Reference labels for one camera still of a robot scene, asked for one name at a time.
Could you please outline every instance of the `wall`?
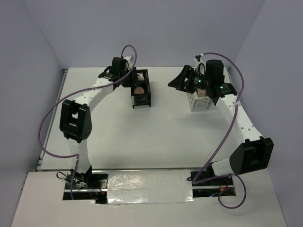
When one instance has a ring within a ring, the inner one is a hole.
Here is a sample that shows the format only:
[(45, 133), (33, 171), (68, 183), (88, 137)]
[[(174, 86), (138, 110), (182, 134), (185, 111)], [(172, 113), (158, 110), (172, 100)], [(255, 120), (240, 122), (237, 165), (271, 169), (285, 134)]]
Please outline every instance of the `wall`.
[(133, 44), (139, 66), (232, 59), (265, 0), (25, 0), (63, 67), (107, 66)]
[(302, 225), (302, 7), (266, 0), (236, 58), (246, 85), (241, 101), (275, 144), (268, 170), (289, 227)]
[(26, 172), (37, 165), (37, 128), (62, 72), (22, 0), (0, 1), (0, 31), (0, 222), (9, 227)]

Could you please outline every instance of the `white basket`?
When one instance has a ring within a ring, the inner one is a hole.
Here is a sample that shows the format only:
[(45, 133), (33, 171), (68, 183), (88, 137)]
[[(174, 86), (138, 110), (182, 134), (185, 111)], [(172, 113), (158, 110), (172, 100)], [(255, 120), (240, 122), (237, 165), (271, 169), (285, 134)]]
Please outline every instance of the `white basket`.
[[(224, 82), (225, 83), (230, 83), (230, 78), (227, 72), (226, 67), (224, 67), (224, 71), (223, 74), (225, 76)], [(188, 103), (189, 103), (189, 107), (191, 111), (204, 111), (204, 110), (208, 110), (209, 107), (212, 105), (212, 100), (207, 97), (198, 97), (197, 92), (190, 94), (187, 94), (187, 99), (188, 99)]]

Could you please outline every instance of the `white tabletop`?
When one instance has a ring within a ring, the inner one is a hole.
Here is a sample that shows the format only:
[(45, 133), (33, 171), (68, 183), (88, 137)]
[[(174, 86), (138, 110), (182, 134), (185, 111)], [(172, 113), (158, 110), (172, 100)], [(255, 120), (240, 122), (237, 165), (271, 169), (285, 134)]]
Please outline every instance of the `white tabletop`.
[[(215, 197), (198, 198), (194, 202), (98, 205), (92, 200), (63, 201), (65, 181), (55, 172), (29, 173), (12, 227), (286, 227), (279, 202), (267, 171), (243, 175), (247, 183), (246, 202), (228, 210)], [(228, 206), (242, 199), (222, 197)]]
[[(119, 87), (92, 113), (93, 130), (88, 138), (93, 169), (200, 167), (215, 150), (228, 124), (214, 107), (191, 112), (186, 93), (167, 86), (182, 67), (141, 67), (148, 69), (151, 108), (132, 108), (130, 88)], [(90, 87), (104, 68), (70, 68), (61, 97)], [(61, 105), (49, 134), (47, 149), (68, 155), (69, 147), (59, 130)], [(214, 160), (228, 157), (234, 150), (231, 135)], [(44, 155), (42, 170), (70, 169), (69, 159)]]

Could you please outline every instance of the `plastic sheet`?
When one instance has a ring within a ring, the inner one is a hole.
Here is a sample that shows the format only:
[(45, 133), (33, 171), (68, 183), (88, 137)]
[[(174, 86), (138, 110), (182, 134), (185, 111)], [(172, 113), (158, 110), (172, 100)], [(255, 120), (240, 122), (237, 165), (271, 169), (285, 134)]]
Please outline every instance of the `plastic sheet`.
[(189, 170), (110, 171), (109, 204), (179, 203), (193, 201)]

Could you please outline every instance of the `purple cable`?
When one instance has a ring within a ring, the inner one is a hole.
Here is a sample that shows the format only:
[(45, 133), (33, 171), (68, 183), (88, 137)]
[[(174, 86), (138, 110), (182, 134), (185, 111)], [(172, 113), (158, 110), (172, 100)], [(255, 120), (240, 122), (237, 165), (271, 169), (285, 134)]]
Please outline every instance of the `purple cable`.
[(44, 123), (44, 121), (46, 120), (46, 118), (48, 117), (48, 115), (53, 111), (53, 109), (54, 109), (59, 103), (61, 103), (62, 101), (64, 101), (65, 99), (67, 99), (67, 98), (69, 98), (69, 97), (71, 97), (71, 96), (73, 96), (73, 95), (75, 95), (75, 94), (78, 94), (78, 93), (80, 93), (80, 92), (83, 92), (83, 91), (89, 91), (89, 90), (92, 90), (92, 89), (100, 89), (100, 88), (112, 86), (112, 85), (114, 85), (114, 84), (117, 84), (117, 83), (121, 82), (121, 81), (124, 80), (126, 77), (128, 77), (128, 76), (131, 74), (131, 72), (133, 71), (134, 66), (135, 66), (135, 64), (136, 64), (136, 62), (137, 62), (137, 51), (136, 51), (136, 49), (135, 49), (132, 45), (128, 44), (128, 45), (126, 45), (126, 46), (123, 48), (123, 50), (122, 50), (122, 52), (121, 52), (121, 56), (123, 55), (123, 52), (124, 52), (124, 50), (125, 50), (127, 47), (131, 47), (131, 48), (134, 50), (134, 63), (133, 63), (133, 66), (131, 67), (131, 69), (128, 71), (128, 73), (127, 73), (125, 76), (123, 76), (123, 77), (120, 78), (119, 80), (117, 80), (117, 81), (115, 81), (115, 82), (113, 82), (113, 83), (110, 83), (110, 84), (102, 85), (102, 86), (99, 86), (99, 87), (93, 87), (93, 88), (89, 87), (89, 88), (81, 89), (81, 90), (79, 90), (79, 91), (75, 91), (75, 92), (73, 92), (73, 93), (70, 93), (69, 95), (67, 95), (67, 96), (63, 97), (62, 99), (60, 99), (60, 100), (59, 100), (59, 101), (50, 109), (50, 111), (47, 112), (47, 114), (46, 114), (45, 117), (42, 119), (42, 121), (41, 121), (41, 123), (40, 123), (40, 125), (39, 125), (38, 134), (37, 134), (37, 140), (38, 140), (38, 144), (39, 144), (40, 148), (41, 148), (46, 154), (48, 154), (48, 155), (50, 155), (50, 156), (53, 156), (53, 157), (57, 157), (57, 158), (71, 158), (71, 157), (76, 157), (76, 158), (77, 158), (77, 161), (76, 161), (76, 164), (75, 164), (75, 169), (74, 169), (73, 174), (72, 174), (72, 177), (71, 177), (71, 199), (72, 199), (72, 200), (74, 199), (74, 197), (73, 197), (73, 195), (72, 195), (72, 182), (73, 182), (73, 179), (74, 179), (75, 174), (76, 174), (76, 169), (77, 169), (77, 167), (78, 167), (79, 155), (76, 154), (76, 155), (61, 156), (61, 155), (53, 154), (53, 153), (49, 152), (48, 150), (46, 150), (46, 149), (43, 147), (43, 144), (42, 144), (41, 138), (40, 138), (40, 134), (41, 134), (41, 129), (42, 129), (43, 123)]
[[(241, 96), (241, 94), (242, 94), (242, 92), (243, 92), (243, 89), (244, 89), (244, 78), (243, 78), (243, 75), (242, 75), (240, 69), (235, 65), (235, 63), (233, 63), (232, 60), (230, 60), (228, 57), (224, 56), (223, 54), (215, 53), (215, 52), (207, 52), (207, 53), (204, 53), (203, 55), (208, 55), (208, 54), (214, 54), (214, 55), (218, 55), (218, 56), (220, 56), (220, 57), (225, 58), (226, 60), (228, 60), (228, 61), (233, 65), (233, 67), (235, 67), (235, 69), (236, 69), (237, 72), (239, 73), (239, 75), (240, 75), (240, 77), (241, 77), (241, 81), (242, 81), (242, 87), (241, 87), (240, 92), (239, 92), (239, 94), (238, 94), (238, 96), (237, 96), (237, 99), (236, 99), (236, 102), (238, 102), (239, 99), (240, 99), (240, 96)], [(204, 164), (204, 166), (200, 169), (200, 171), (199, 171), (199, 172), (197, 173), (197, 175), (194, 177), (194, 179), (193, 179), (193, 184), (204, 183), (204, 182), (206, 182), (206, 181), (210, 181), (210, 180), (213, 180), (213, 179), (222, 178), (222, 177), (227, 177), (227, 176), (232, 176), (232, 175), (222, 175), (222, 176), (215, 176), (215, 177), (210, 177), (210, 178), (207, 178), (207, 179), (204, 179), (204, 180), (197, 181), (197, 179), (198, 179), (199, 176), (203, 173), (203, 171), (211, 164), (211, 161), (212, 161), (213, 158), (217, 155), (217, 153), (219, 152), (219, 150), (221, 149), (221, 147), (223, 146), (223, 144), (224, 144), (225, 141), (227, 140), (227, 137), (230, 135), (230, 133), (231, 133), (231, 131), (232, 131), (232, 128), (233, 128), (233, 126), (234, 126), (234, 124), (235, 124), (235, 121), (236, 121), (237, 113), (238, 113), (238, 105), (236, 105), (236, 107), (235, 107), (235, 113), (234, 113), (234, 115), (233, 115), (232, 122), (231, 122), (231, 124), (230, 124), (230, 126), (229, 126), (229, 128), (228, 128), (228, 130), (227, 130), (227, 132), (226, 132), (226, 134), (225, 134), (225, 136), (223, 137), (223, 139), (222, 139), (222, 141), (220, 142), (220, 144), (219, 144), (219, 146), (217, 147), (217, 149), (214, 151), (214, 153), (213, 153), (213, 154), (211, 155), (211, 157), (208, 159), (208, 161)], [(223, 192), (225, 192), (225, 191), (227, 191), (227, 190), (231, 190), (231, 189), (226, 189), (226, 190), (220, 192), (220, 194), (218, 195), (219, 203), (220, 203), (222, 206), (224, 206), (225, 208), (228, 208), (228, 209), (235, 209), (235, 208), (240, 207), (240, 206), (244, 203), (244, 201), (245, 201), (245, 199), (246, 199), (246, 195), (247, 195), (246, 187), (245, 187), (245, 184), (244, 184), (244, 182), (242, 181), (242, 179), (241, 179), (238, 175), (234, 175), (234, 176), (236, 176), (237, 178), (239, 178), (239, 180), (240, 180), (241, 183), (243, 184), (243, 187), (244, 187), (244, 197), (243, 197), (242, 202), (241, 202), (239, 205), (237, 205), (237, 206), (235, 206), (235, 207), (228, 207), (228, 206), (225, 206), (225, 205), (222, 204), (222, 202), (220, 201), (220, 196), (221, 196), (221, 194), (222, 194)]]

